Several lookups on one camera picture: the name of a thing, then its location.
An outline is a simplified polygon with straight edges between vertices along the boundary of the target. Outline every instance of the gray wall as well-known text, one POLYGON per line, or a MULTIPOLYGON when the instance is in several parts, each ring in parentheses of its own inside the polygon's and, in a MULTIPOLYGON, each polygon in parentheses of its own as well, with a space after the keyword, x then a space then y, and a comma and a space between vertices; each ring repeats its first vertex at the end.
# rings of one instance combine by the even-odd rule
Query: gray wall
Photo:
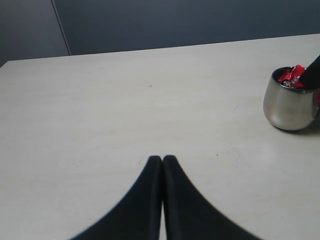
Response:
POLYGON ((9 60, 67 55, 50 0, 0 0, 0 66, 9 60))
POLYGON ((320 33, 320 0, 54 0, 72 54, 320 33))

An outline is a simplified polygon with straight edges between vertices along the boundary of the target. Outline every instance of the stainless steel container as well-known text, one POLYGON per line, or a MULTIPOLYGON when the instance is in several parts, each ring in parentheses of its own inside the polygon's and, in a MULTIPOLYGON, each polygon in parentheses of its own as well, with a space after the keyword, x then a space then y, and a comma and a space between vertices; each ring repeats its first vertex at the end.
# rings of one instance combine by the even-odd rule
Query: stainless steel container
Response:
POLYGON ((315 94, 320 90, 294 89, 281 85, 277 79, 288 68, 293 67, 281 67, 272 73, 263 100, 263 111, 273 126, 294 131, 307 127, 319 115, 315 94))

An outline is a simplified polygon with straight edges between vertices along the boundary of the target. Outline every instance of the red candy wrapper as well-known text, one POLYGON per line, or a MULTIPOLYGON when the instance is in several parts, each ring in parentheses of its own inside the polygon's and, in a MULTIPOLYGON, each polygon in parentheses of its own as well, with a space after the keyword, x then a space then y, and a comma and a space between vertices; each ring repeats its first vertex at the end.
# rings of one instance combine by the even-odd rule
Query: red candy wrapper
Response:
POLYGON ((288 68, 277 81, 292 89, 304 89, 304 85, 299 81, 304 71, 303 66, 296 65, 292 70, 288 68))

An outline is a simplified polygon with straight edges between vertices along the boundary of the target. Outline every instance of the table surface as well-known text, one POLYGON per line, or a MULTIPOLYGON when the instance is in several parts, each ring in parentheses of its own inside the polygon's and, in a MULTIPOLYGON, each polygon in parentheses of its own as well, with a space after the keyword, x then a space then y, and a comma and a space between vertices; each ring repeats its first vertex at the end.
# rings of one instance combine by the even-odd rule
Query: table surface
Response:
POLYGON ((167 154, 257 236, 318 239, 320 127, 280 131, 262 102, 273 70, 308 66, 319 49, 314 34, 8 62, 0 239, 73 237, 122 198, 148 156, 167 154))

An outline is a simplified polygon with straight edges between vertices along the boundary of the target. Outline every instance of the silver cup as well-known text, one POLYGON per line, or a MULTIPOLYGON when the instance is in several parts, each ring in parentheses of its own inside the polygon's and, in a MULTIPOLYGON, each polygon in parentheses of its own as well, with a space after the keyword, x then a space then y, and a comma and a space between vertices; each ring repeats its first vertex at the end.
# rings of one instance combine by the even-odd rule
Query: silver cup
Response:
POLYGON ((315 95, 320 89, 294 89, 277 82, 285 69, 290 68, 293 67, 281 67, 272 73, 263 100, 263 112, 273 126, 295 131, 306 128, 318 117, 315 95))

